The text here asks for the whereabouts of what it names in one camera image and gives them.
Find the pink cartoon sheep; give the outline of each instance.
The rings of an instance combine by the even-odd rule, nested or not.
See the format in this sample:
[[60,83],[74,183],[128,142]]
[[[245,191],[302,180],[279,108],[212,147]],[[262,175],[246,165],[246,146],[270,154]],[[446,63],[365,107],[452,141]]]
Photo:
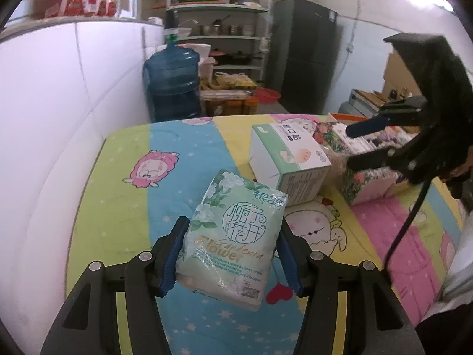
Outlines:
[[136,188],[146,188],[158,186],[167,176],[169,171],[174,169],[179,154],[172,152],[149,151],[145,156],[138,160],[129,177],[123,179],[124,183],[130,183]]

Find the floral box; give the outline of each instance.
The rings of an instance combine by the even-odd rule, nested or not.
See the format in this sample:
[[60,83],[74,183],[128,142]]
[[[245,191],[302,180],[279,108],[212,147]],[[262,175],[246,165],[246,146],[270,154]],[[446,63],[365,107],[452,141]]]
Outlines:
[[[346,127],[340,122],[319,123],[314,132],[314,139],[339,156],[356,155],[386,146],[399,148],[411,139],[411,136],[399,127],[389,127],[384,131],[351,139],[345,133]],[[400,174],[387,167],[360,172],[345,168],[339,182],[340,191],[347,203],[355,205],[390,194],[391,188],[403,180]]]

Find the colorful tablecloth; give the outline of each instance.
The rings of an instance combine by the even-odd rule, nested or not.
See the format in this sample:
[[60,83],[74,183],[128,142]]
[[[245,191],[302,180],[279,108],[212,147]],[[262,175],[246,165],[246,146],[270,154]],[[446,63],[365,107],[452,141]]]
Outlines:
[[[91,261],[127,262],[167,235],[178,216],[190,218],[220,169],[253,179],[248,164],[251,126],[270,122],[297,122],[313,130],[318,118],[202,118],[147,124],[110,135],[77,214],[66,292]],[[287,208],[285,215],[294,233],[304,235],[313,249],[337,262],[358,265],[371,260],[380,267],[418,193],[419,188],[412,188],[395,197],[349,207],[337,190],[325,186],[316,201]],[[435,180],[390,267],[394,289],[413,324],[434,301],[461,229],[456,202]],[[120,341],[127,355],[132,352],[124,297],[119,296]],[[174,355],[282,355],[294,349],[306,303],[287,287],[275,257],[258,312],[191,293],[180,284],[158,300],[158,307]],[[345,323],[345,305],[342,294],[340,327]],[[343,342],[344,329],[339,328],[334,354],[341,354]]]

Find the plastic bag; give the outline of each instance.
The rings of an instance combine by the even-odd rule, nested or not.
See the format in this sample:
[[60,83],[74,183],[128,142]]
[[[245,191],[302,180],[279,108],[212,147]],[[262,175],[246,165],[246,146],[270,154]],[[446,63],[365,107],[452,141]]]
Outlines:
[[191,291],[257,311],[287,202],[285,193],[221,170],[184,237],[177,281]]

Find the refrigerator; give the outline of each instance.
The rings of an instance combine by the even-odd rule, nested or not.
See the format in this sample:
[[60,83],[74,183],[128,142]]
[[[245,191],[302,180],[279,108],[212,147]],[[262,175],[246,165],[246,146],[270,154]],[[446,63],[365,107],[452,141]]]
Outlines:
[[336,56],[337,12],[308,0],[275,4],[265,86],[291,113],[321,113]]

